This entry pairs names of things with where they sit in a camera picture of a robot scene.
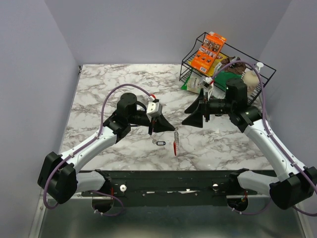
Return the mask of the metal keyring coil red holder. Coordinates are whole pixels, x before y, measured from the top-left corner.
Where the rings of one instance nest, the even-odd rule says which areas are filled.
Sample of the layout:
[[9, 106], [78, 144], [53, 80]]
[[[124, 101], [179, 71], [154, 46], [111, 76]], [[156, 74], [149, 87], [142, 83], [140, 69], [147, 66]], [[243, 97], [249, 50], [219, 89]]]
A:
[[174, 142], [173, 142], [173, 151], [175, 156], [177, 156], [178, 150], [179, 150], [179, 133], [178, 133], [178, 129], [176, 128], [174, 131]]

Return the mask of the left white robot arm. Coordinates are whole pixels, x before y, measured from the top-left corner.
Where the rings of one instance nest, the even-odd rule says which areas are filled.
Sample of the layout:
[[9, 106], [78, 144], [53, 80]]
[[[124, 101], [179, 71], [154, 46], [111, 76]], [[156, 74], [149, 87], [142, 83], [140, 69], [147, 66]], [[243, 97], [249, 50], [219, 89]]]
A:
[[46, 155], [37, 184], [58, 204], [68, 201], [75, 193], [93, 190], [99, 196], [109, 192], [110, 184], [100, 172], [79, 175], [81, 169], [99, 153], [122, 140], [133, 125], [145, 126], [148, 134], [174, 131], [162, 114], [162, 105], [150, 96], [147, 105], [139, 102], [133, 93], [124, 93], [116, 110], [101, 128], [76, 147], [57, 154]]

